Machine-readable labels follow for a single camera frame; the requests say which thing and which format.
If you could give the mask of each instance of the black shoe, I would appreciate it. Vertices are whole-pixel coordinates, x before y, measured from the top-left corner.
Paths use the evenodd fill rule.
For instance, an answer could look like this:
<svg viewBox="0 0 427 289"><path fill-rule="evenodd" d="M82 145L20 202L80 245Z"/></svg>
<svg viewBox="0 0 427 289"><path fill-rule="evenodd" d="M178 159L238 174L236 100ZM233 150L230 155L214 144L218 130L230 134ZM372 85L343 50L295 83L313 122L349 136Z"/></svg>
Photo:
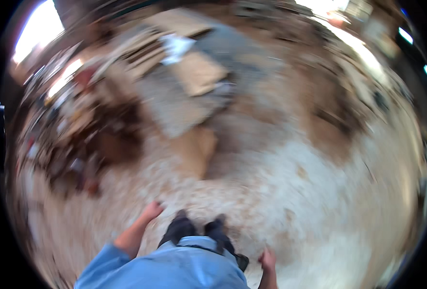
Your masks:
<svg viewBox="0 0 427 289"><path fill-rule="evenodd" d="M220 214L217 215L215 217L215 222L217 222L218 224L224 226L224 222L226 221L226 215L225 214Z"/></svg>
<svg viewBox="0 0 427 289"><path fill-rule="evenodd" d="M239 269L241 269L241 271L244 272L245 269L247 269L247 266L249 265L249 258L247 258L242 254L236 254L235 257L236 257L236 262Z"/></svg>
<svg viewBox="0 0 427 289"><path fill-rule="evenodd" d="M187 213L185 209L181 209L176 212L175 218L187 218Z"/></svg>

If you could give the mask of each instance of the paper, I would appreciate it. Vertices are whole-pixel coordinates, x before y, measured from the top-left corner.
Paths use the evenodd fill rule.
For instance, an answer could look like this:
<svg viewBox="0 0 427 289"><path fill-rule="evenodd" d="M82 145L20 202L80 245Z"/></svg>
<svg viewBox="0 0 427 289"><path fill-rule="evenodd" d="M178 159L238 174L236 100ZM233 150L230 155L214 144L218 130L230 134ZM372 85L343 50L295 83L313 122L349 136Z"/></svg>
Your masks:
<svg viewBox="0 0 427 289"><path fill-rule="evenodd" d="M163 47L167 57L160 61L163 65L170 65L181 61L181 57L196 42L193 39L178 37L176 34L164 35L159 38L163 42Z"/></svg>

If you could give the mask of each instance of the dark pants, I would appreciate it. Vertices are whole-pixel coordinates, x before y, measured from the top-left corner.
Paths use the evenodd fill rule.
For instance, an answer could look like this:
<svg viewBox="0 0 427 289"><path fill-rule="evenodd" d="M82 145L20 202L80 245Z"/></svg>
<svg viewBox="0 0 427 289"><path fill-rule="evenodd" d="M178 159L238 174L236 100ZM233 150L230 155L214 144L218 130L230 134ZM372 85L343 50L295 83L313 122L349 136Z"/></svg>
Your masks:
<svg viewBox="0 0 427 289"><path fill-rule="evenodd" d="M233 244L231 244L228 236L223 233L223 225L220 222L210 222L204 227L204 230L205 236L209 236L217 242L217 251L225 248L233 256L236 256ZM167 232L162 237L158 247L167 241L172 241L173 244L177 245L181 238L187 236L199 236L199 233L187 217L175 217L167 228Z"/></svg>

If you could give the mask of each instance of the leg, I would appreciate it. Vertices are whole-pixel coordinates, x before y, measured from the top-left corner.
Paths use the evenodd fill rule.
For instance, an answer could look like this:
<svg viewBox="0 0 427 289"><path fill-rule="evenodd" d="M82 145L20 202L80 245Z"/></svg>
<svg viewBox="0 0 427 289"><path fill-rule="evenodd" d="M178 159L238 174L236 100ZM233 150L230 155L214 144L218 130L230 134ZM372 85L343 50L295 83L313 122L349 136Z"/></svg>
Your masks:
<svg viewBox="0 0 427 289"><path fill-rule="evenodd" d="M213 222L210 222L205 226L205 235L217 242L217 251L222 252L223 248L228 250L236 258L237 265L242 272L244 272L247 265L249 265L249 258L242 254L236 254L234 251L234 246L231 243L231 240L223 232L225 220L225 214L218 215Z"/></svg>
<svg viewBox="0 0 427 289"><path fill-rule="evenodd" d="M235 256L234 247L231 240L223 232L224 221L226 216L224 214L218 215L213 222L208 223L204 230L205 235L214 239L218 245L228 250L233 256Z"/></svg>
<svg viewBox="0 0 427 289"><path fill-rule="evenodd" d="M187 218L186 211L180 210L167 228L167 232L162 237L158 247L167 241L172 241L173 244L177 245L183 237L198 235L193 223Z"/></svg>

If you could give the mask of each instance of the light blue sleeve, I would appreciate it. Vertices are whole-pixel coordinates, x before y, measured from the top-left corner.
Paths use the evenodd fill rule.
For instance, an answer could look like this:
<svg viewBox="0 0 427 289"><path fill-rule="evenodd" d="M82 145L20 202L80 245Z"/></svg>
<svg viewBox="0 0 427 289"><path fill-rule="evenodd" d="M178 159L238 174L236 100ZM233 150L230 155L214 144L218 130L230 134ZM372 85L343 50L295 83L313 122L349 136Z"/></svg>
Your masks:
<svg viewBox="0 0 427 289"><path fill-rule="evenodd" d="M106 244L83 270L75 289L99 288L116 269L130 261L128 254L113 244Z"/></svg>

